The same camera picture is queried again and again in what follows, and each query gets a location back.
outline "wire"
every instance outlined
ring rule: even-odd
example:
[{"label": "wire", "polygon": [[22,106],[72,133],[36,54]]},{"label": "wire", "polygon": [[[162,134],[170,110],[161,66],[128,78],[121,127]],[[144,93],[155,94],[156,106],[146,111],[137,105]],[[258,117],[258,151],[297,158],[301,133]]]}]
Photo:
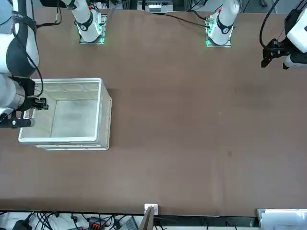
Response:
[{"label": "wire", "polygon": [[43,77],[42,77],[42,74],[41,72],[39,71],[37,65],[34,63],[34,61],[32,60],[32,58],[30,57],[30,55],[27,53],[25,47],[21,44],[19,38],[18,38],[18,35],[15,33],[15,23],[13,23],[13,30],[12,30],[12,33],[14,35],[14,38],[17,39],[18,41],[18,44],[21,48],[21,50],[23,51],[23,53],[28,57],[28,59],[30,60],[30,62],[32,63],[32,65],[34,66],[34,68],[36,69],[38,75],[39,75],[39,78],[40,78],[40,81],[41,81],[41,85],[42,85],[42,88],[41,88],[41,91],[38,95],[31,95],[31,96],[27,96],[28,98],[36,98],[36,97],[39,97],[43,94],[43,91],[44,91],[44,82],[43,82]]},{"label": "wire", "polygon": [[37,222],[37,224],[36,224],[36,226],[35,226],[35,230],[36,230],[36,228],[37,228],[37,226],[38,226],[39,223],[42,224],[41,229],[43,229],[44,227],[47,227],[49,230],[52,230],[50,224],[49,224],[49,225],[45,224],[45,221],[46,221],[46,219],[45,219],[45,218],[46,218],[46,214],[47,214],[47,213],[44,213],[44,214],[42,214],[42,213],[37,213],[38,222]]},{"label": "wire", "polygon": [[266,45],[264,45],[263,41],[262,41],[262,33],[263,33],[263,28],[264,28],[264,25],[266,23],[266,21],[268,20],[270,14],[272,13],[272,11],[274,10],[275,6],[277,5],[277,3],[279,2],[279,0],[276,0],[274,2],[274,4],[272,5],[272,7],[270,8],[269,12],[267,13],[267,15],[265,16],[264,20],[263,20],[263,23],[261,25],[261,28],[260,28],[260,33],[259,33],[259,41],[260,41],[260,44],[262,45],[262,47],[268,51],[271,51],[271,52],[274,52],[274,51],[278,51],[278,50],[284,50],[284,48],[268,48]]},{"label": "wire", "polygon": [[202,20],[206,20],[206,17],[201,17],[195,10],[189,10],[189,12],[193,12],[194,14],[196,14],[197,17],[199,17]]},{"label": "wire", "polygon": [[296,10],[298,9],[298,7],[304,2],[304,0],[301,0],[300,3],[297,5]]},{"label": "wire", "polygon": [[306,6],[306,4],[307,4],[307,2],[305,2],[305,4],[302,6],[302,8],[301,8],[301,9],[304,9],[304,7]]},{"label": "wire", "polygon": [[100,216],[100,213],[98,214],[99,215],[99,227],[101,228],[101,216]]},{"label": "wire", "polygon": [[6,21],[2,22],[2,23],[0,24],[0,26],[2,26],[2,25],[4,25],[5,23],[7,23],[11,18],[12,18],[12,16],[9,17]]},{"label": "wire", "polygon": [[237,230],[236,225],[231,225],[231,224],[228,223],[227,221],[225,221],[225,225],[226,225],[227,227],[234,227],[234,228]]},{"label": "wire", "polygon": [[[57,22],[59,13],[60,13],[60,20],[59,22]],[[42,23],[42,24],[36,25],[36,27],[40,28],[40,27],[45,27],[45,26],[60,25],[61,22],[62,22],[62,11],[61,11],[61,7],[59,6],[59,0],[57,0],[57,15],[56,15],[55,22],[54,23]]]},{"label": "wire", "polygon": [[24,220],[26,223],[29,223],[31,216],[34,214],[34,212],[31,212],[27,218]]},{"label": "wire", "polygon": [[192,10],[195,6],[197,6],[200,3],[201,0],[198,0],[188,11]]},{"label": "wire", "polygon": [[59,213],[58,212],[51,212],[48,216],[46,216],[46,214],[44,214],[44,216],[46,217],[45,221],[44,221],[44,228],[47,226],[49,227],[50,229],[52,229],[50,223],[49,223],[49,218],[52,216],[52,215],[55,215],[56,217],[59,216]]},{"label": "wire", "polygon": [[95,6],[93,2],[91,2],[91,6],[93,6],[95,10],[98,10],[97,5]]},{"label": "wire", "polygon": [[173,16],[173,15],[171,15],[171,14],[164,14],[164,15],[165,15],[165,16],[168,16],[168,17],[176,18],[176,19],[178,19],[178,20],[181,20],[181,21],[184,21],[184,22],[193,24],[193,25],[205,27],[205,28],[208,28],[208,29],[210,28],[210,26],[208,26],[208,25],[203,25],[203,24],[198,24],[198,23],[195,23],[195,22],[191,22],[191,21],[185,20],[185,19],[183,19],[183,18],[179,18],[179,17]]},{"label": "wire", "polygon": [[73,223],[74,223],[76,229],[79,229],[78,226],[77,226],[77,224],[76,224],[76,222],[75,222],[74,220],[72,220],[72,221],[73,221]]},{"label": "wire", "polygon": [[83,216],[83,218],[84,218],[87,222],[90,222],[90,219],[89,219],[89,218],[86,218],[86,217],[84,216],[83,213],[81,213],[81,215]]},{"label": "wire", "polygon": [[218,8],[216,8],[216,10],[214,11],[214,13],[217,12],[217,10],[218,10],[219,8],[222,7],[222,5],[223,5],[223,4],[221,4]]},{"label": "wire", "polygon": [[120,221],[121,221],[123,218],[125,218],[126,216],[127,216],[127,215],[124,215],[124,216],[122,216],[122,217],[119,218],[119,219],[115,219],[115,217],[113,217],[113,218],[114,218],[114,223],[113,223],[113,226],[110,228],[110,230],[112,230],[112,229],[117,230],[116,223],[119,223],[119,224],[120,224]]},{"label": "wire", "polygon": [[245,12],[246,7],[248,6],[249,2],[250,2],[250,0],[248,0],[247,3],[245,3],[245,7],[242,7],[242,11],[241,11],[242,13]]},{"label": "wire", "polygon": [[278,41],[278,39],[281,37],[281,35],[283,34],[283,31],[280,33],[280,35],[278,36],[278,38],[277,38],[277,41]]}]

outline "brown table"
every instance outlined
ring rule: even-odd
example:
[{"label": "brown table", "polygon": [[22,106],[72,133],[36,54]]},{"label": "brown table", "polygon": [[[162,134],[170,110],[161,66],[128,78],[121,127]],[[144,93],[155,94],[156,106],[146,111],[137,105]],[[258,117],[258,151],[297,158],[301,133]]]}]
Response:
[{"label": "brown table", "polygon": [[[54,9],[37,9],[39,23]],[[192,13],[177,16],[199,22]],[[264,41],[285,15],[273,15]],[[0,130],[0,208],[245,215],[306,208],[307,72],[260,68],[264,14],[241,14],[232,48],[203,28],[115,11],[103,46],[78,44],[73,16],[37,33],[44,78],[101,77],[113,98],[109,151],[47,152]]]}]

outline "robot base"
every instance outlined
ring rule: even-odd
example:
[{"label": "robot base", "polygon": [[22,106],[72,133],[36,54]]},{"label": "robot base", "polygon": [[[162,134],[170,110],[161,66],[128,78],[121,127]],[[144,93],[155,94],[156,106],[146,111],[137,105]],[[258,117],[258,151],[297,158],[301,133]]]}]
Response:
[{"label": "robot base", "polygon": [[79,43],[80,44],[103,45],[105,43],[105,39],[106,39],[106,20],[107,20],[107,15],[106,14],[101,14],[101,23],[99,25],[97,25],[97,30],[101,31],[101,35],[98,38],[96,38],[93,42],[86,42],[80,36]]},{"label": "robot base", "polygon": [[214,43],[210,38],[209,38],[209,34],[212,31],[212,27],[214,25],[214,16],[210,15],[209,17],[206,18],[205,20],[205,25],[210,26],[209,28],[206,28],[206,46],[207,47],[226,47],[226,48],[231,48],[231,40],[229,39],[228,42],[224,45],[217,45],[216,43]]}]

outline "storage bin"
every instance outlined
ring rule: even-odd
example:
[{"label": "storage bin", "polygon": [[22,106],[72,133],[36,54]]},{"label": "storage bin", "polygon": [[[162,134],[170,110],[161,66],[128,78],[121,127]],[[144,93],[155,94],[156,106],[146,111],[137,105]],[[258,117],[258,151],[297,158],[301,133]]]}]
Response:
[{"label": "storage bin", "polygon": [[[41,81],[34,80],[40,92]],[[102,80],[44,79],[41,97],[48,110],[27,111],[33,127],[21,128],[18,140],[46,150],[107,150],[112,99]]]}]

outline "white robotic arm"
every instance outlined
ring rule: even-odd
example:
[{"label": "white robotic arm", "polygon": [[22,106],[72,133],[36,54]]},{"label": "white robotic arm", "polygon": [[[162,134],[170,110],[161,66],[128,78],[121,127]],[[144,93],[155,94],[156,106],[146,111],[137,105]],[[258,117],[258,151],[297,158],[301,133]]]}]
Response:
[{"label": "white robotic arm", "polygon": [[220,11],[214,13],[214,25],[209,38],[217,45],[224,45],[228,42],[236,16],[240,10],[238,0],[223,0]]},{"label": "white robotic arm", "polygon": [[72,11],[81,37],[86,42],[95,41],[100,35],[101,15],[96,10],[89,9],[86,0],[62,0]]},{"label": "white robotic arm", "polygon": [[[86,42],[101,35],[100,13],[90,11],[86,0],[63,2],[72,10]],[[42,92],[34,96],[35,83],[30,78],[36,70],[39,72],[32,0],[13,0],[12,20],[13,34],[0,34],[0,127],[30,127],[33,121],[17,119],[16,112],[48,109],[46,99],[38,99]]]},{"label": "white robotic arm", "polygon": [[284,21],[286,38],[283,41],[279,42],[274,38],[267,45],[262,41],[264,25],[278,1],[272,5],[260,29],[260,44],[263,47],[261,67],[267,67],[274,58],[287,56],[283,69],[307,68],[307,9],[304,9],[306,4],[302,4],[304,0],[301,0],[286,17]]}]

